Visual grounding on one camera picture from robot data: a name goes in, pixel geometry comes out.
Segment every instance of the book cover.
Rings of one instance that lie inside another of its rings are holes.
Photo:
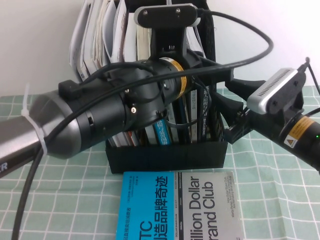
[[[116,240],[241,240],[232,172],[125,172]]]

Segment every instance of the green checkered tablecloth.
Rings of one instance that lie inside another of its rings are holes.
[[[315,88],[303,92],[306,112],[320,105]],[[0,97],[0,121],[19,116],[22,100]],[[1,240],[11,239],[29,168],[0,179]],[[202,171],[233,171],[245,239],[320,239],[319,174],[262,135],[252,132],[229,145],[224,168]],[[21,240],[114,240],[121,187],[122,175],[111,174],[104,143],[68,160],[45,157],[31,187]]]

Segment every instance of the black desk organizer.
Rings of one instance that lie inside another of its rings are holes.
[[[165,5],[166,0],[125,0],[127,10],[134,12],[141,6]],[[192,3],[198,8],[209,9],[206,0],[172,0],[173,4]],[[216,61],[214,22],[203,16],[197,26],[205,55]],[[222,168],[228,143],[223,139],[223,122],[214,102],[209,116],[214,123],[212,140],[197,144],[163,146],[125,146],[111,148],[106,142],[106,155],[113,174],[127,171],[177,171],[190,169]]]

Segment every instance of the silver metal housing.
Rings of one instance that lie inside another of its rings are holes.
[[[297,73],[298,71],[293,68],[280,69],[249,96],[246,101],[246,106],[257,114],[266,114],[269,99],[274,96]]]

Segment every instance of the robotic arm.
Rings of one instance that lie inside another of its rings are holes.
[[[203,14],[249,28],[266,40],[268,48],[257,56],[224,65],[187,50],[186,27],[196,26]],[[43,132],[47,153],[67,159],[117,133],[139,130],[166,119],[166,106],[195,85],[206,89],[212,83],[225,82],[230,91],[246,101],[244,109],[243,102],[216,92],[211,95],[229,125],[224,130],[226,141],[233,144],[256,130],[320,170],[320,124],[302,114],[302,87],[305,70],[311,70],[309,60],[298,69],[279,70],[268,81],[234,79],[234,68],[265,57],[273,48],[271,39],[254,26],[192,4],[140,7],[135,21],[152,28],[148,60],[104,66],[79,84],[61,82],[58,90],[35,100],[29,111],[31,121],[20,116],[0,122],[0,178],[33,161],[19,201],[13,240],[19,239],[28,193],[43,153],[42,139],[34,125]]]

